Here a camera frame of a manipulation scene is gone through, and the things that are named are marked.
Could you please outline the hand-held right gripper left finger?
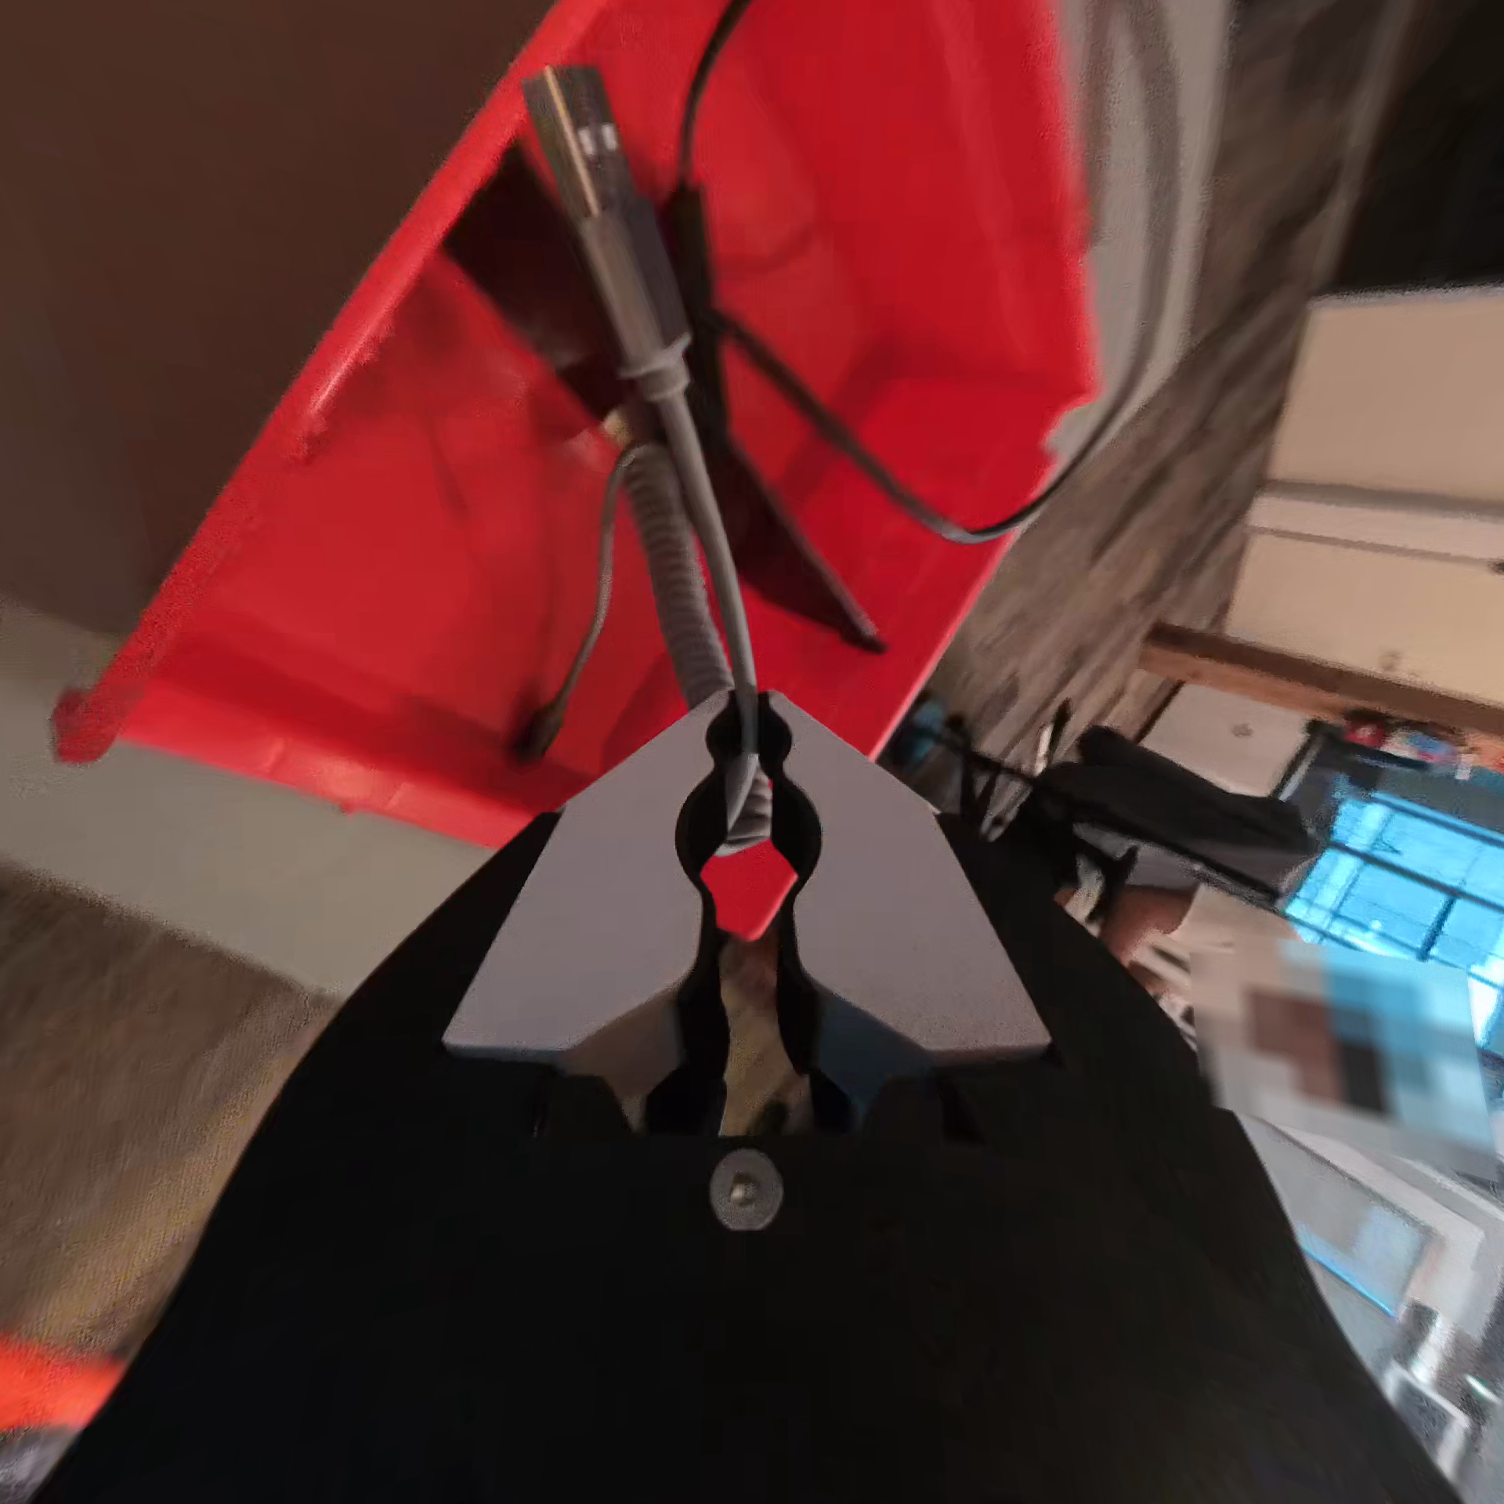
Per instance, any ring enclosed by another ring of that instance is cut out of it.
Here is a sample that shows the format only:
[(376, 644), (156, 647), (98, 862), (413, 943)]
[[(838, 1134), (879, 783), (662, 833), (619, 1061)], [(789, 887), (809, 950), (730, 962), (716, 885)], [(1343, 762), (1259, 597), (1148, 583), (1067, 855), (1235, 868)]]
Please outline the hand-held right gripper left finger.
[(671, 722), (557, 812), (444, 1047), (596, 1077), (652, 1133), (716, 1134), (730, 1027), (721, 930), (702, 873), (725, 833), (713, 728)]

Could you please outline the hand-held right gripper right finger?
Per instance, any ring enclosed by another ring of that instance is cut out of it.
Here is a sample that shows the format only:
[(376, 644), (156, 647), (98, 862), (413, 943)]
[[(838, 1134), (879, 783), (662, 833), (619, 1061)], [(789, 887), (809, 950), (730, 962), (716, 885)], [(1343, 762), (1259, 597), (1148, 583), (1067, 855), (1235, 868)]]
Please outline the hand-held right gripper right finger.
[(759, 703), (782, 1047), (815, 1124), (884, 1084), (1042, 1059), (1051, 1036), (935, 807), (782, 694)]

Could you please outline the red plastic bin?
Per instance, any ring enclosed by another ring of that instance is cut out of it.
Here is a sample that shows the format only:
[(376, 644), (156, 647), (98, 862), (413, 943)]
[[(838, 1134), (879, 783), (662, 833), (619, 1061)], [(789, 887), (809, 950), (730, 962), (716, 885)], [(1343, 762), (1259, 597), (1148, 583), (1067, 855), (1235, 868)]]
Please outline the red plastic bin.
[(116, 742), (498, 848), (682, 714), (644, 549), (555, 740), (625, 438), (526, 312), (589, 280), (523, 85), (598, 69), (661, 210), (702, 194), (696, 384), (825, 574), (727, 497), (763, 687), (875, 753), (1097, 389), (1054, 3), (553, 3), (412, 203), (55, 753)]

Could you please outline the large window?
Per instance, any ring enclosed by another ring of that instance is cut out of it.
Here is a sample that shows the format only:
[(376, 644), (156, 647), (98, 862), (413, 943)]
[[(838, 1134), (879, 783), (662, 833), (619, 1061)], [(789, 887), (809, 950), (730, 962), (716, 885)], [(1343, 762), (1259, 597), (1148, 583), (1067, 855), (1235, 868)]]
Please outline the large window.
[(1500, 832), (1393, 794), (1345, 798), (1284, 918), (1312, 943), (1448, 966), (1500, 995)]

